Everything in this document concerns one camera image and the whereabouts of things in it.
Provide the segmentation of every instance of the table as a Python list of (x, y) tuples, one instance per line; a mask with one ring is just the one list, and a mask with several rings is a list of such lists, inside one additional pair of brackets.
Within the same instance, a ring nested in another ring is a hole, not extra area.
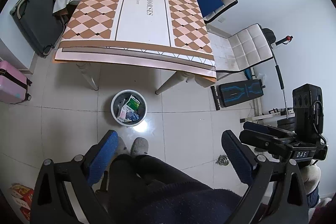
[(54, 60), (80, 62), (79, 69), (95, 90), (98, 86), (89, 64), (82, 63), (176, 71), (157, 94), (193, 75), (216, 81), (214, 57), (196, 0), (81, 0)]

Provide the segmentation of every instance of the red box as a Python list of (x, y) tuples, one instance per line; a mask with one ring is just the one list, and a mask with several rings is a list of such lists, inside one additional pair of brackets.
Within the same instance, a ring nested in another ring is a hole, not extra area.
[(30, 221), (30, 210), (28, 210), (25, 207), (21, 207), (20, 211), (23, 214), (23, 216), (25, 217), (25, 219), (28, 220), (28, 221)]
[(17, 201), (15, 198), (20, 199), (27, 204), (27, 206), (25, 206), (27, 209), (31, 208), (34, 194), (34, 190), (32, 188), (16, 183), (13, 184), (9, 190), (11, 192), (11, 195), (14, 197), (15, 201)]

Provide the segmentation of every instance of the wall outlet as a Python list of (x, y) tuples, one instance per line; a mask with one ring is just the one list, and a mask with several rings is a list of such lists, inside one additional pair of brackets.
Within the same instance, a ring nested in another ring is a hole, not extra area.
[(226, 18), (224, 18), (224, 17), (220, 17), (220, 18), (218, 19), (218, 21), (219, 21), (220, 23), (223, 23), (225, 20), (226, 20)]

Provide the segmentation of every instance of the pink suitcase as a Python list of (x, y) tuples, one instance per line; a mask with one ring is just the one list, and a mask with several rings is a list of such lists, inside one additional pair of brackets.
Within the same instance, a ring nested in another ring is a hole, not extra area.
[(31, 81), (7, 61), (0, 62), (0, 101), (15, 104), (30, 100)]

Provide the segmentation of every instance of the checkered cloth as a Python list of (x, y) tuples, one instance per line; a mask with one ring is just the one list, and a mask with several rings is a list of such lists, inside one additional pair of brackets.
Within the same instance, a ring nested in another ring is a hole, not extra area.
[(212, 53), (197, 0), (169, 0), (175, 46)]
[(81, 0), (63, 39), (110, 39), (119, 0)]

